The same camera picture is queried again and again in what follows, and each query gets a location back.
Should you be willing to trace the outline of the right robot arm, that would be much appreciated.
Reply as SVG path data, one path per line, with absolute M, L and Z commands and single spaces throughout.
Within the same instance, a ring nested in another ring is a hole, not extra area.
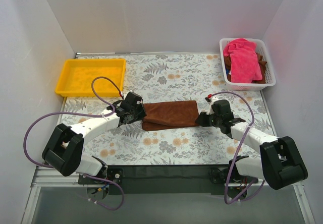
M 238 181 L 243 177 L 262 179 L 274 190 L 308 178 L 308 171 L 295 141 L 288 136 L 276 137 L 251 127 L 245 120 L 235 118 L 227 100 L 216 97 L 205 99 L 209 108 L 196 119 L 201 127 L 216 127 L 229 138 L 246 144 L 259 155 L 259 159 L 236 156 L 227 171 L 220 171 L 218 178 Z

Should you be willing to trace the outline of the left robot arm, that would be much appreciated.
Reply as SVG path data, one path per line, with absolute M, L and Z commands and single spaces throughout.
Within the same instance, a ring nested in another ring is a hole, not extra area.
M 84 144 L 109 130 L 141 121 L 145 117 L 142 97 L 129 91 L 123 100 L 108 106 L 98 117 L 71 126 L 57 125 L 42 153 L 42 158 L 65 177 L 73 173 L 96 177 L 106 164 L 83 153 Z

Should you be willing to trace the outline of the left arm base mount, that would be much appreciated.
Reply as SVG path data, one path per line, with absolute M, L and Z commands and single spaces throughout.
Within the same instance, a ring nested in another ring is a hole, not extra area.
M 102 178 L 102 179 L 108 179 L 108 180 L 113 181 L 117 184 L 120 184 L 122 182 L 123 173 L 124 173 L 124 171 L 121 168 L 108 168 L 108 169 L 100 170 L 99 173 L 95 177 Z M 91 179 L 89 177 L 79 176 L 78 184 L 80 184 L 80 185 L 100 185 L 100 184 L 105 185 L 106 182 Z

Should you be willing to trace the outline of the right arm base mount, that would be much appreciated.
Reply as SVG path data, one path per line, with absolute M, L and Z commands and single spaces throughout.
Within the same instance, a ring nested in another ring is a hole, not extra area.
M 210 176 L 210 180 L 214 184 L 225 184 L 227 177 L 229 175 L 229 168 L 228 167 L 220 167 L 220 168 L 212 167 L 212 168 L 210 168 L 208 174 Z M 251 183 L 251 181 L 253 179 L 254 179 L 253 177 L 240 175 L 236 169 L 233 169 L 230 179 L 229 179 L 229 183 L 230 184 L 246 185 L 246 184 Z

